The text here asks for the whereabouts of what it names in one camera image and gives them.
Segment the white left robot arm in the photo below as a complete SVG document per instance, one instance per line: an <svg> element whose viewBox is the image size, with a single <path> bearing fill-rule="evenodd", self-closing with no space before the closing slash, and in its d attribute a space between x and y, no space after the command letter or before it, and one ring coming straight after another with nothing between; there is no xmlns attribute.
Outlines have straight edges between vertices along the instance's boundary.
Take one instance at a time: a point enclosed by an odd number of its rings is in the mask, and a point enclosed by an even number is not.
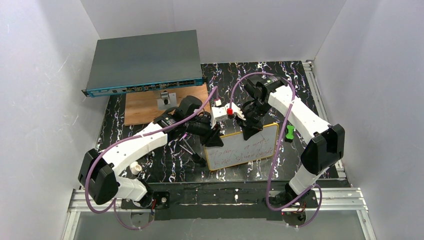
<svg viewBox="0 0 424 240"><path fill-rule="evenodd" d="M222 147L220 126L213 123L212 114L201 107L201 100L189 95L179 106L165 110L134 136L122 139L102 152L87 151L78 174L86 198L93 199L97 205L115 198L148 205L154 194L150 186L144 180L121 176L131 164L186 133L199 136L204 147Z"/></svg>

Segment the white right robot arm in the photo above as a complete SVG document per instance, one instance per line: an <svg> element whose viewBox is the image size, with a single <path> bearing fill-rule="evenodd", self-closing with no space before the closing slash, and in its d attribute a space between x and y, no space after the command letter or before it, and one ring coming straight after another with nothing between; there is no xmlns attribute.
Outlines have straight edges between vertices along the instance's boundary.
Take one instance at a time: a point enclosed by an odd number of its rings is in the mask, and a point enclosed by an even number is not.
<svg viewBox="0 0 424 240"><path fill-rule="evenodd" d="M274 108L300 133L306 147L300 156L301 166L286 186L286 193L296 197L344 156L345 129L320 118L293 94L292 87L282 77L270 75L247 77L244 89L252 100L241 107L244 119L237 123L243 138L248 140L263 130L262 119Z"/></svg>

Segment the green bone-shaped eraser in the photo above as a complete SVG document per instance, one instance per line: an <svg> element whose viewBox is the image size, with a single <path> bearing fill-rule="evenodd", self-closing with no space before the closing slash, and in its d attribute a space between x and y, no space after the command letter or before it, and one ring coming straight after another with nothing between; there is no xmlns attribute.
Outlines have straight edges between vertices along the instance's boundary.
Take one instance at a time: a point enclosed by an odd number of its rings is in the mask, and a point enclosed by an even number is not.
<svg viewBox="0 0 424 240"><path fill-rule="evenodd" d="M286 132L285 132L285 136L284 136L284 140L286 142L291 143L294 140L295 129L296 128L291 124L286 126Z"/></svg>

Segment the yellow-framed whiteboard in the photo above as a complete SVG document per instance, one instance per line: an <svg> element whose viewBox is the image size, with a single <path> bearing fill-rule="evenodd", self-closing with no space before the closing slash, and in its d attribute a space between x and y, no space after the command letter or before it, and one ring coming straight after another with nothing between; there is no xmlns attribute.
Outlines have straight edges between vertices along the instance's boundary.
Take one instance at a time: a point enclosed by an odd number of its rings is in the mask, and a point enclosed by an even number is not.
<svg viewBox="0 0 424 240"><path fill-rule="evenodd" d="M221 137L223 146L205 147L205 159L210 171L268 158L274 155L279 125L265 125L263 130L244 140L243 133L236 132Z"/></svg>

